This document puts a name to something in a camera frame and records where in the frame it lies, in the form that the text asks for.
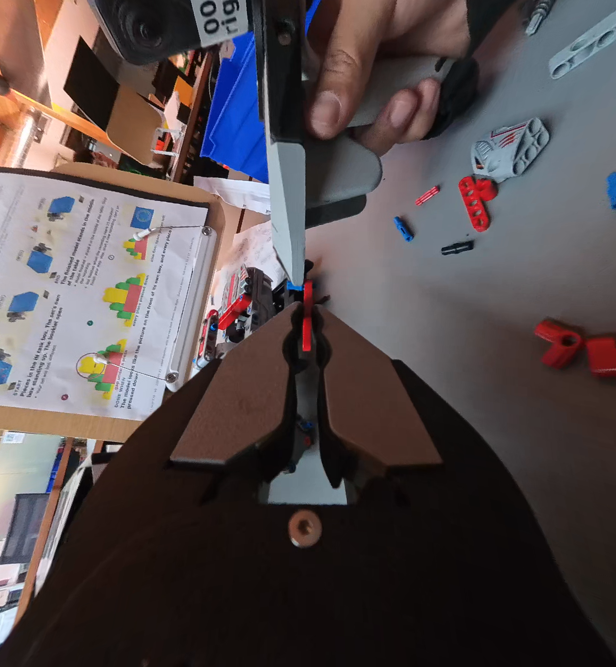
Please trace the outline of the light grey brick beam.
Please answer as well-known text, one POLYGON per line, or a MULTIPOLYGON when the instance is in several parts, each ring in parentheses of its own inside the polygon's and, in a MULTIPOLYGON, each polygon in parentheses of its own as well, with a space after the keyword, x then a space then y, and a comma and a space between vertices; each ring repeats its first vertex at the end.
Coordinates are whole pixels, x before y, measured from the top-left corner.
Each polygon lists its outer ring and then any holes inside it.
POLYGON ((616 42, 616 11, 596 23, 548 63, 549 76, 556 80, 616 42))

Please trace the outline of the red brick connector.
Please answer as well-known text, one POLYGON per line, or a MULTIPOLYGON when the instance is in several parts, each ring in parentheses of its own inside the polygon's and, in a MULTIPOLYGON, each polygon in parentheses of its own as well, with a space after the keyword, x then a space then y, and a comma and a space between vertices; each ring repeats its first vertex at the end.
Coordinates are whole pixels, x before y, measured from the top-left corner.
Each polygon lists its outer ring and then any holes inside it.
POLYGON ((584 346, 581 334, 552 320, 538 323, 534 334, 548 344, 541 361, 545 366, 554 370, 566 368, 584 346))
POLYGON ((587 361, 596 378, 616 378, 616 337, 598 336, 585 340, 587 361))

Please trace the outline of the grey curved Lego panel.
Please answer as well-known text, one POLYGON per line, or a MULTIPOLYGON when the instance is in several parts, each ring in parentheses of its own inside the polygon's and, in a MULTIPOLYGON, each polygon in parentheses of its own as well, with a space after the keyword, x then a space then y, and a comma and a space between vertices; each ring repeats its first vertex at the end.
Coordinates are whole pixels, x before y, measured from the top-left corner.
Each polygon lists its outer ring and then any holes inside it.
POLYGON ((496 183, 521 176, 549 140, 550 134, 539 117, 494 129, 471 146, 472 171, 496 183))

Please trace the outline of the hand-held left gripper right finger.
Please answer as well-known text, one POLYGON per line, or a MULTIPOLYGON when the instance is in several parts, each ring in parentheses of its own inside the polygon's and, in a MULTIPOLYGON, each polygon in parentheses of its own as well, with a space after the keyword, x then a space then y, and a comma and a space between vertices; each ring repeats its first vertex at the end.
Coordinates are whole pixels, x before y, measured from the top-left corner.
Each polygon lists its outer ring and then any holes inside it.
POLYGON ((313 331, 320 457, 332 487, 441 466, 392 359, 321 306, 313 331))

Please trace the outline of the white clip bar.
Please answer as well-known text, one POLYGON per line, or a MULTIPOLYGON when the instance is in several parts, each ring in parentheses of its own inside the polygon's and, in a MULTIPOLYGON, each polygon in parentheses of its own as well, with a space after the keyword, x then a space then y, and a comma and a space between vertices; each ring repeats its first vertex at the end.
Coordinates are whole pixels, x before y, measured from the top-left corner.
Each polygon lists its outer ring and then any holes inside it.
POLYGON ((192 271, 186 281, 187 290, 184 296, 179 297, 175 318, 177 327, 169 345, 165 384, 170 392, 180 389, 191 375, 202 315, 209 300, 215 271, 218 243, 216 230, 208 225, 200 228, 192 271))

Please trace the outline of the red T-shaped brick beam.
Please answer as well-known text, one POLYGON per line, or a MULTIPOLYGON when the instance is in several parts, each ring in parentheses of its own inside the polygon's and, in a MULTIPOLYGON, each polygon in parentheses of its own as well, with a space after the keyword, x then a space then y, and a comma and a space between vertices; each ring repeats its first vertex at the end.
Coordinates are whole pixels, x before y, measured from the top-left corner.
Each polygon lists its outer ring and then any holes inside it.
POLYGON ((473 229, 476 232, 487 231, 490 218, 486 203, 496 198, 497 185, 490 179, 468 176, 459 181, 458 188, 473 229))

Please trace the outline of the small grey brick axle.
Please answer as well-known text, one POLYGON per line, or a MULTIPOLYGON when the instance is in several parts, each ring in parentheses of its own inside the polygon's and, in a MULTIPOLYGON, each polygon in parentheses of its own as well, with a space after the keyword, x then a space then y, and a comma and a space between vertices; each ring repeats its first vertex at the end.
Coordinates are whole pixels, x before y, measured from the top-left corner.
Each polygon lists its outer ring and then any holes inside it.
POLYGON ((555 1, 526 1, 523 10, 523 27, 527 37, 537 33, 554 4, 555 1))

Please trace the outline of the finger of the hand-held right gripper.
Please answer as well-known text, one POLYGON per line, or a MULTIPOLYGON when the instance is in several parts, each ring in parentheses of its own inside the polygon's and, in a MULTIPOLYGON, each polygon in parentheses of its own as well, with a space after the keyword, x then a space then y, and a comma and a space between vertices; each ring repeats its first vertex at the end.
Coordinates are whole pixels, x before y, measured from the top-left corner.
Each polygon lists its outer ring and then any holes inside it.
POLYGON ((275 253, 288 280, 304 283, 305 151, 301 144, 267 140, 270 221, 275 253))

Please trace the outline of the blue plastic bin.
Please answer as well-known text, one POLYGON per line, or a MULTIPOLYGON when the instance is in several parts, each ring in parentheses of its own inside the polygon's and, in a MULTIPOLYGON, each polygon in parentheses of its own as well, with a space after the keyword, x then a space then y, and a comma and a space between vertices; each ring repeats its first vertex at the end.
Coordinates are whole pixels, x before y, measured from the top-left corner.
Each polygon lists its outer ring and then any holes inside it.
POLYGON ((234 38, 233 46, 233 54, 220 62, 201 157, 268 183, 254 34, 248 32, 234 38))

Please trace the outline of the short red holed brick beam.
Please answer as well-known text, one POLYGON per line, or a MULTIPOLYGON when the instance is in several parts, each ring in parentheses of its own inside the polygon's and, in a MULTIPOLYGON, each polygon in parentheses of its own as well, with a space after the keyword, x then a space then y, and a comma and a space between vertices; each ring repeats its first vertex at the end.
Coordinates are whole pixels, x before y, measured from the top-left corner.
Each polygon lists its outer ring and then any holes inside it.
POLYGON ((308 353, 312 347, 313 280, 306 279, 303 287, 302 351, 308 353))

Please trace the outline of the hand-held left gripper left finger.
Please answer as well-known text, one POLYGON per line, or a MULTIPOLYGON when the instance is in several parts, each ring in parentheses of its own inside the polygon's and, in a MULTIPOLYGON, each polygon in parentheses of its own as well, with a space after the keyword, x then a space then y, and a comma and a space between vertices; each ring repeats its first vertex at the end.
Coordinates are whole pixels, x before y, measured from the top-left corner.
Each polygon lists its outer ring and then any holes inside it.
POLYGON ((290 462, 297 416, 299 305, 292 304, 218 360, 170 455, 178 468, 270 482, 290 462))

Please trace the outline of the dark computer monitor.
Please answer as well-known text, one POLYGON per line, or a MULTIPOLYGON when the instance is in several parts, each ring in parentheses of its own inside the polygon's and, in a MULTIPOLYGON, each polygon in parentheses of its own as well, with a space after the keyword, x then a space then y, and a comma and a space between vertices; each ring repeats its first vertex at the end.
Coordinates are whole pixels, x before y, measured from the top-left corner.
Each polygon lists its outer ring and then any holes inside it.
POLYGON ((45 515, 49 494, 16 494, 0 554, 0 566, 29 564, 45 515))

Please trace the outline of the grey red brick vehicle model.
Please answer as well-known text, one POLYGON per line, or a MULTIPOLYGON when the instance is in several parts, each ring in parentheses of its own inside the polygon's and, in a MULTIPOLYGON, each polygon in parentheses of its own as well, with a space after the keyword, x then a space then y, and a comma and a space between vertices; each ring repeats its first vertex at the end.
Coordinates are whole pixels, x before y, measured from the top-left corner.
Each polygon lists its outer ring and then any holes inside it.
POLYGON ((271 278, 259 268, 242 264, 225 277, 220 306, 207 307, 199 332, 191 376, 227 355, 245 338, 294 302, 304 299, 304 285, 271 278))

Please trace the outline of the person's right forearm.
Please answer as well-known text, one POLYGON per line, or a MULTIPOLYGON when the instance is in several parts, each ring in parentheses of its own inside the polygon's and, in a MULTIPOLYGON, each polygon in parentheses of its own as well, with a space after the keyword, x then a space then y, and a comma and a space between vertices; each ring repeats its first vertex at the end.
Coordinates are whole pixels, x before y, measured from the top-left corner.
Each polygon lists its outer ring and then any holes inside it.
POLYGON ((466 1, 469 45, 464 59, 493 59, 508 50, 520 30, 527 1, 466 1))

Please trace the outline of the printed white paper bag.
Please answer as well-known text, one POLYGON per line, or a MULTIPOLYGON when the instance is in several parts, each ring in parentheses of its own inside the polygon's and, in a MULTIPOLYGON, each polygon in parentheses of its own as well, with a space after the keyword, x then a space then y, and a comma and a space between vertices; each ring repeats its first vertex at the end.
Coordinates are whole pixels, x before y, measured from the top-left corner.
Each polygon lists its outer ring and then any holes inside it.
POLYGON ((219 309, 229 274, 241 265, 260 269, 270 278, 272 288, 286 279, 273 247, 271 221, 256 224, 235 234, 230 247, 220 256, 223 265, 216 270, 211 285, 208 306, 219 309))

